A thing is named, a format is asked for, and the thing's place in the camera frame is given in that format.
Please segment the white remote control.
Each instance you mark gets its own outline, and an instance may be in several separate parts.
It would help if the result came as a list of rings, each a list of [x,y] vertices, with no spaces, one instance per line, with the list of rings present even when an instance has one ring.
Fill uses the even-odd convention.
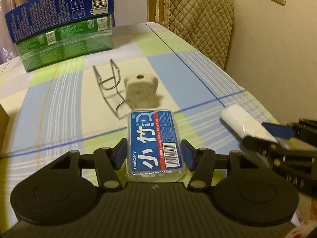
[[[277,140],[240,105],[234,104],[221,112],[221,119],[240,138],[252,136],[277,143]]]

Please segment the white rounded plastic device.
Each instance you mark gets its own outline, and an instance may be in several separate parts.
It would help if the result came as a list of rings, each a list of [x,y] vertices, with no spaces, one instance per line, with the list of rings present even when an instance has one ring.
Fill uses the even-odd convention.
[[[135,73],[127,75],[124,79],[125,102],[132,109],[155,108],[159,105],[156,94],[159,82],[152,74]]]

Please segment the blue carton box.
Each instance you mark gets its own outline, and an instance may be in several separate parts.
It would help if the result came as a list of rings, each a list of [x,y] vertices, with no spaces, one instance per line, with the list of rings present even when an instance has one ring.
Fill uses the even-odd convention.
[[[15,44],[68,23],[114,13],[114,0],[29,0],[5,14]]]

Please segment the metal wire holder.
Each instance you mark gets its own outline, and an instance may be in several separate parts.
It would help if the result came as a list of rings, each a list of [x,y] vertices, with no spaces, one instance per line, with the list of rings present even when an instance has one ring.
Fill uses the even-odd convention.
[[[119,67],[116,65],[113,59],[110,59],[110,68],[112,75],[107,79],[103,79],[97,67],[95,65],[92,66],[98,88],[103,96],[104,101],[106,102],[112,113],[115,115],[115,117],[117,119],[121,119],[122,117],[119,116],[119,109],[124,104],[126,104],[126,99],[121,94],[121,91],[119,91],[119,84],[122,80],[121,73]],[[112,106],[109,102],[109,98],[119,98],[118,104],[115,107]]]

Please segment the quilted beige chair cover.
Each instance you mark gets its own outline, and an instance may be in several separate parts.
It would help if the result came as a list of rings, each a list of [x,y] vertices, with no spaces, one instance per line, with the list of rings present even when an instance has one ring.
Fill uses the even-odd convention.
[[[224,69],[234,21],[233,0],[156,0],[155,22]]]

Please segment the brown cardboard box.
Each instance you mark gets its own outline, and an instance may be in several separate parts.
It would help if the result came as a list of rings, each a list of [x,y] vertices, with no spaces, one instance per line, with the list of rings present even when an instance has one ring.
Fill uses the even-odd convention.
[[[5,112],[3,107],[0,105],[0,150],[2,149],[5,132],[7,130],[9,115]]]

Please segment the checkered tablecloth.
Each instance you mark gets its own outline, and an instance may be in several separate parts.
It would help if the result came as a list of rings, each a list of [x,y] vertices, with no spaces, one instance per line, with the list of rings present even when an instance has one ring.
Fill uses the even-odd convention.
[[[20,58],[1,65],[1,106],[9,123],[1,150],[1,232],[17,221],[10,205],[13,188],[71,149],[82,154],[114,146],[126,137],[129,109],[111,111],[119,98],[101,91],[95,72],[122,77],[155,75],[158,102],[171,110],[180,139],[218,154],[238,149],[239,138],[220,119],[238,104],[258,122],[275,118],[245,88],[183,39],[156,23],[116,27],[113,49],[26,72]]]

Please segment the blue dental floss box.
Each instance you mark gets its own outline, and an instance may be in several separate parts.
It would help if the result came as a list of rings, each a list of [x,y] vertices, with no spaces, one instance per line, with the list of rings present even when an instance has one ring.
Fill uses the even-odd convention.
[[[132,111],[127,120],[126,174],[135,182],[176,182],[185,173],[170,110]]]

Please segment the green carton pack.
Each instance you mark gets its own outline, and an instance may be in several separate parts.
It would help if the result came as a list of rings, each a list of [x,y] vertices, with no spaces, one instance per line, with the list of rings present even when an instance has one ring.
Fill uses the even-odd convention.
[[[113,48],[111,16],[63,25],[17,43],[27,72],[81,55]]]

